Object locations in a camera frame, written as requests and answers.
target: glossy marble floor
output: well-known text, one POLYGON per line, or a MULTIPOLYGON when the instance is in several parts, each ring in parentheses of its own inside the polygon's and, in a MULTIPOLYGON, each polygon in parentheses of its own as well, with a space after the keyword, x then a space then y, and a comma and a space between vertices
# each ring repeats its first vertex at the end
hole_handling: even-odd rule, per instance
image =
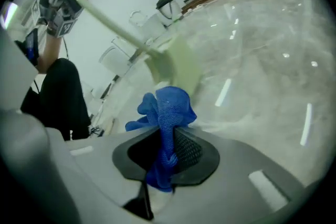
MULTIPOLYGON (((335 150, 336 26, 321 1, 216 0, 170 29, 203 70, 191 126, 250 144, 304 185, 322 177, 335 150)), ((124 132, 154 91, 139 59, 112 89, 102 120, 113 116, 112 132, 124 132)))

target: blue cloth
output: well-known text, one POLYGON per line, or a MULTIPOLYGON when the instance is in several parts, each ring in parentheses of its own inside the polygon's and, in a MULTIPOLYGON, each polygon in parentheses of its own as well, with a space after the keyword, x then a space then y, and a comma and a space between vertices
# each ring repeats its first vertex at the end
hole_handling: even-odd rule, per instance
POLYGON ((189 95, 184 90, 168 86, 155 93, 157 99, 152 93, 146 93, 138 107, 138 113, 145 116, 137 121, 128 122, 125 128, 126 131, 132 131, 147 126, 160 126, 162 146, 156 161, 146 175, 146 181, 161 191, 171 192, 170 180, 177 164, 173 140, 174 127, 187 127, 197 116, 190 106, 189 95))

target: person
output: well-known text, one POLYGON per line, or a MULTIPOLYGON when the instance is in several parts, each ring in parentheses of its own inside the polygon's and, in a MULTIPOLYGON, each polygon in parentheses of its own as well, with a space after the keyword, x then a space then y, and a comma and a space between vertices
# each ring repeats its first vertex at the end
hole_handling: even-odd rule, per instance
MULTIPOLYGON (((15 41, 22 50, 24 43, 15 41)), ((43 53, 37 59, 37 70, 46 74, 39 93, 30 87, 21 111, 31 114, 46 127, 58 129, 64 140, 88 138, 90 135, 87 107, 76 66, 59 57, 61 38, 47 34, 43 53)))

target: black cable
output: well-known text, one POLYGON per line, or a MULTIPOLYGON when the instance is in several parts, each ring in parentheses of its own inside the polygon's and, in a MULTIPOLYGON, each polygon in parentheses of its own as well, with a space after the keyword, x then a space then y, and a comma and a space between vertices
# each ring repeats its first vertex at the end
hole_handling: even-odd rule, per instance
POLYGON ((66 44, 66 42, 65 42, 64 37, 63 37, 63 42, 64 42, 64 46, 65 46, 65 51, 67 52, 67 59, 69 60, 68 47, 67 47, 67 44, 66 44))
POLYGON ((37 92, 38 92, 38 93, 40 93, 40 90, 38 89, 38 86, 37 86, 37 83, 36 83, 35 79, 34 79, 34 83, 35 83, 35 86, 36 86, 37 92))

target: black pants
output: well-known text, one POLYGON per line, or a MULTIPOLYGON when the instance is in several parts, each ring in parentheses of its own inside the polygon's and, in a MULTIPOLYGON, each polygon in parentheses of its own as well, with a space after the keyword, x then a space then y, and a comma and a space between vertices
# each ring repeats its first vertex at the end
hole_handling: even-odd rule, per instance
POLYGON ((89 136, 91 122, 78 71, 72 62, 62 58, 56 60, 47 71, 40 94, 33 94, 33 102, 27 95, 30 101, 24 101, 23 112, 32 114, 46 127, 58 129, 64 140, 70 140, 70 130, 73 140, 89 136))

